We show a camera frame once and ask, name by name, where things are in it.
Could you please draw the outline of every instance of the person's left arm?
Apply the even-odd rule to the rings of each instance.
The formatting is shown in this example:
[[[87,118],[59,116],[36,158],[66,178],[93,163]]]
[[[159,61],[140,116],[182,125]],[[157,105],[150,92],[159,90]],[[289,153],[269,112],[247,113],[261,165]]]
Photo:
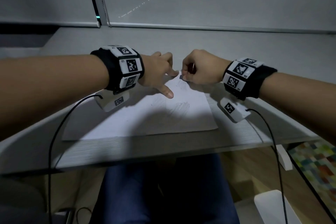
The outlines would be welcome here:
[[[142,55],[143,86],[172,91],[162,83],[172,69],[172,54]],[[0,60],[0,141],[68,105],[106,88],[109,74],[95,55],[29,57]]]

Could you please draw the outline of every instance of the dotted line of light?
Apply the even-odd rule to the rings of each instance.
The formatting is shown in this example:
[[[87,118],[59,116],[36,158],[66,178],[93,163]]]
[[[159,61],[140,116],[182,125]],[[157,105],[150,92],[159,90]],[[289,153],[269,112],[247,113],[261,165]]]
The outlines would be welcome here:
[[[122,17],[124,17],[124,16],[130,14],[131,12],[135,11],[135,9],[138,9],[141,5],[135,7],[133,10],[129,11],[128,13],[126,13],[126,14],[124,14],[124,15],[122,15],[122,16],[119,16],[119,18],[122,18]]]

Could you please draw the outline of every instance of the person's left hand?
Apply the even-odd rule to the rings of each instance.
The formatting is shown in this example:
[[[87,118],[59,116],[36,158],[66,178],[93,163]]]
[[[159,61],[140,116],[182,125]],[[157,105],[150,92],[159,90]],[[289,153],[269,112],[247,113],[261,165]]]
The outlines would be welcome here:
[[[145,74],[138,82],[142,86],[158,89],[167,98],[173,98],[174,93],[162,82],[165,74],[177,76],[179,71],[173,70],[173,55],[167,52],[161,55],[161,52],[155,52],[152,56],[141,55]]]

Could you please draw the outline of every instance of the person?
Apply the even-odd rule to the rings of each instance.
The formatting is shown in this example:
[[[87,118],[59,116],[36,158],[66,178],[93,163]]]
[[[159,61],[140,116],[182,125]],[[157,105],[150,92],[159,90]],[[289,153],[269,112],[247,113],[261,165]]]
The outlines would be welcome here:
[[[143,86],[167,98],[174,93],[162,83],[164,74],[177,76],[171,53],[141,55]],[[205,50],[193,50],[183,60],[183,80],[218,83],[231,61]],[[188,71],[194,64],[196,73]],[[106,88],[109,73],[94,55],[30,57],[0,60],[1,138],[36,123],[52,113]],[[275,72],[265,78],[259,98],[335,143],[336,85]],[[153,163],[110,167],[105,174],[91,223],[151,223],[157,216],[157,179]],[[229,186],[217,155],[179,158],[167,195],[166,220],[189,223],[239,223]]]

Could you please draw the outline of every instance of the black wristband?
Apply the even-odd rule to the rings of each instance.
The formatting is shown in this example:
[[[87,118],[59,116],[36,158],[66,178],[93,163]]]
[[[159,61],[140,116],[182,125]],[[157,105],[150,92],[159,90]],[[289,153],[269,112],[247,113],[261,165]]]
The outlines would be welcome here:
[[[108,86],[105,89],[112,90],[114,94],[119,94],[134,87],[137,80],[144,76],[145,68],[142,58],[136,50],[132,49],[132,51],[134,51],[132,56],[130,48],[120,47],[119,45],[118,47],[115,46],[116,45],[111,45],[107,48],[99,48],[98,50],[91,52],[91,54],[100,58],[107,68],[110,79]],[[125,52],[128,53],[127,55],[122,56],[123,53],[120,52],[119,56],[115,56],[113,52],[108,49],[112,47],[112,51],[118,51],[119,49],[123,50],[125,48]],[[127,65],[129,64],[128,70],[126,68],[127,72],[125,72],[125,61],[127,62]]]
[[[275,72],[277,72],[275,68],[265,65],[259,64],[253,67],[243,61],[233,61],[224,72],[223,82],[225,89],[238,99],[258,98],[264,80]]]

